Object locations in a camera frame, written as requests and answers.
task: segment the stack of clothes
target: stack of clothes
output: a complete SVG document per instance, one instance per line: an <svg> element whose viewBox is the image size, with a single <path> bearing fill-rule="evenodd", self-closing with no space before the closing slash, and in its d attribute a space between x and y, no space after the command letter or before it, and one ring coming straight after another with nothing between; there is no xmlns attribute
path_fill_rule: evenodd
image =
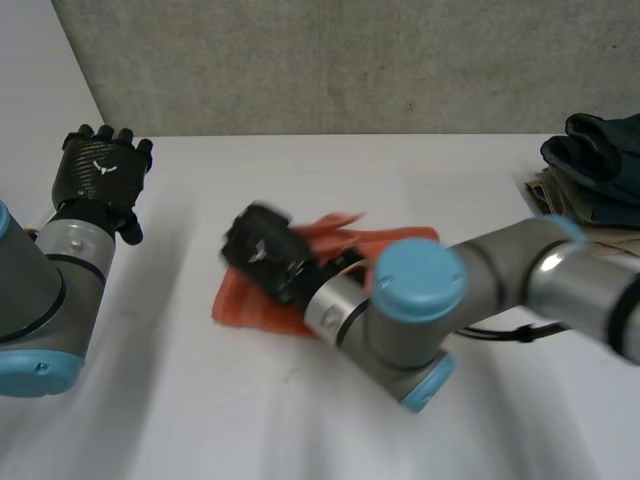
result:
<svg viewBox="0 0 640 480"><path fill-rule="evenodd" d="M578 223L603 255L640 256L640 114L569 117L540 149L549 165L526 183L541 213Z"/></svg>

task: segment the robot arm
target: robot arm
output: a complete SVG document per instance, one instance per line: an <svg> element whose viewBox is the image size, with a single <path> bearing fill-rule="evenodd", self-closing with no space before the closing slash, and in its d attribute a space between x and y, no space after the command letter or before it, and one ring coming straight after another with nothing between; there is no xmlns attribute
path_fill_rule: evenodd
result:
<svg viewBox="0 0 640 480"><path fill-rule="evenodd" d="M83 125L67 136L53 186L57 213L34 241L0 202L0 395L71 388L84 364L115 253L115 233L142 241L132 208L152 144Z"/></svg>
<svg viewBox="0 0 640 480"><path fill-rule="evenodd" d="M527 219L450 248L396 242L378 259L369 296L349 275L315 263L288 219L274 215L247 208L223 256L277 301L295 304L320 338L414 412L453 371L444 338L518 305L640 363L638 272L591 255L562 217Z"/></svg>

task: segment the white wall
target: white wall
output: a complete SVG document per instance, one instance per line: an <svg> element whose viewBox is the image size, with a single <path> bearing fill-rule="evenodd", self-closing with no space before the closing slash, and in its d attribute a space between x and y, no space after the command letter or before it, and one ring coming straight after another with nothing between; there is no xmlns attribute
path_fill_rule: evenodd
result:
<svg viewBox="0 0 640 480"><path fill-rule="evenodd" d="M98 109L47 0L0 2L0 199L23 224L53 212L66 134Z"/></svg>

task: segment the folded fabric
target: folded fabric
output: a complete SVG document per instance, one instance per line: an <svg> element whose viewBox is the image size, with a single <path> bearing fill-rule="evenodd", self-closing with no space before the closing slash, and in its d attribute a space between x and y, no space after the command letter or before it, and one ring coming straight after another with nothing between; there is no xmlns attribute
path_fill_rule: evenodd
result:
<svg viewBox="0 0 640 480"><path fill-rule="evenodd" d="M563 215L580 227L601 255L629 253L640 256L640 230L610 228L593 222L593 206L579 193L579 187L562 172L549 167L525 184L540 213Z"/></svg>
<svg viewBox="0 0 640 480"><path fill-rule="evenodd" d="M540 149L549 165L588 190L640 205L640 114L604 120L577 113L567 119L565 132Z"/></svg>
<svg viewBox="0 0 640 480"><path fill-rule="evenodd" d="M352 247L374 262L389 244L397 240L407 237L438 240L437 232L431 227L378 231L345 228L362 216L333 213L310 225L297 226L295 230L309 241L321 264ZM222 280L213 304L212 318L229 326L252 327L282 334L314 335L304 325L302 314L295 307L277 304L233 268L227 270Z"/></svg>

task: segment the black cable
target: black cable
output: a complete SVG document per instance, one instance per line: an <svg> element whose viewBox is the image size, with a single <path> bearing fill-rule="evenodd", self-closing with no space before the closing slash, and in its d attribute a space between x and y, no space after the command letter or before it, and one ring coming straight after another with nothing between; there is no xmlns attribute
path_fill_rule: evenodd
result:
<svg viewBox="0 0 640 480"><path fill-rule="evenodd" d="M531 343L540 338L549 337L568 330L560 323L551 323L542 327L523 325L515 330L485 330L482 328L466 327L455 332L457 335L473 340L490 342L520 342Z"/></svg>

